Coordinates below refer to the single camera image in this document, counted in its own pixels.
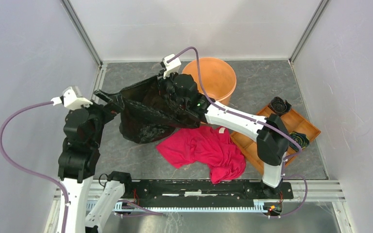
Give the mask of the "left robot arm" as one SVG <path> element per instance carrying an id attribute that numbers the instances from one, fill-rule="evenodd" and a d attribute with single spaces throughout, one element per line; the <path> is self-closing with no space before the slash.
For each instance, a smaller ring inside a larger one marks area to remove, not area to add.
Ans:
<path id="1" fill-rule="evenodd" d="M 86 213 L 104 127 L 124 107 L 118 94 L 101 90 L 94 94 L 106 104 L 84 98 L 76 86 L 65 89 L 59 100 L 69 110 L 63 128 L 66 137 L 58 159 L 58 176 L 64 186 L 61 199 L 66 202 L 64 209 L 68 211 L 59 216 L 66 226 L 58 226 L 58 230 L 65 233 L 102 233 L 118 200 L 133 192 L 131 175 L 113 171 L 107 176 L 99 200 Z"/>

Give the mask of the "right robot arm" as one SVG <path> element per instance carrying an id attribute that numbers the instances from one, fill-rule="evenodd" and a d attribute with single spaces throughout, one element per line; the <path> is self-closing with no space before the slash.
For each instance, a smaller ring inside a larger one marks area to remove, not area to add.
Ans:
<path id="1" fill-rule="evenodd" d="M 264 164 L 261 192 L 267 198 L 274 198 L 281 191 L 284 157 L 290 135 L 280 116 L 251 115 L 230 108 L 219 101 L 205 96 L 191 75 L 172 73 L 168 77 L 167 93 L 186 113 L 187 117 L 202 122 L 226 127 L 243 134 L 257 145 L 258 158 Z"/>

